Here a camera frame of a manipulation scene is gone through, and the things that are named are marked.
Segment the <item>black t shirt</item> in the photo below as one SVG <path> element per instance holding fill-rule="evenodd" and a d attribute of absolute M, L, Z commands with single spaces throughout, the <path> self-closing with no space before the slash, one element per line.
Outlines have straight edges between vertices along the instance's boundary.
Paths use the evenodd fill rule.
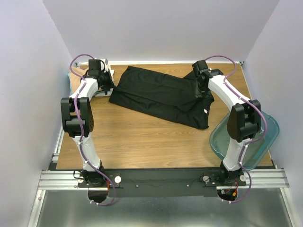
<path fill-rule="evenodd" d="M 152 70 L 129 66 L 113 89 L 109 102 L 204 130 L 209 127 L 210 107 L 214 102 L 211 92 L 196 97 L 194 72 L 182 78 Z"/>

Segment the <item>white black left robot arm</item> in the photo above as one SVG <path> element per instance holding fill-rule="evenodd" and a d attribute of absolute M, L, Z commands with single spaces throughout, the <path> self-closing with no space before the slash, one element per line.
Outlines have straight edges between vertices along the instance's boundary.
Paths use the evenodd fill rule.
<path fill-rule="evenodd" d="M 83 162 L 79 183 L 102 187 L 108 180 L 92 138 L 94 119 L 90 101 L 98 93 L 102 96 L 112 94 L 113 73 L 107 59 L 90 59 L 87 71 L 79 77 L 76 91 L 61 99 L 62 127 L 76 143 Z"/>

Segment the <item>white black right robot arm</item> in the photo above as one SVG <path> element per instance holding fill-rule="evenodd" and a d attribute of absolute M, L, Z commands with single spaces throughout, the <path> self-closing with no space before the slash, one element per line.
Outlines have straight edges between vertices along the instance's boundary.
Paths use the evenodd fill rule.
<path fill-rule="evenodd" d="M 255 135 L 261 129 L 261 121 L 266 120 L 260 102 L 240 93 L 219 69 L 210 69 L 205 60 L 195 62 L 192 68 L 196 78 L 196 97 L 204 97 L 208 91 L 213 91 L 230 111 L 226 126 L 230 141 L 218 173 L 218 181 L 229 185 L 242 174 L 244 155 L 250 143 L 261 139 L 256 139 Z"/>

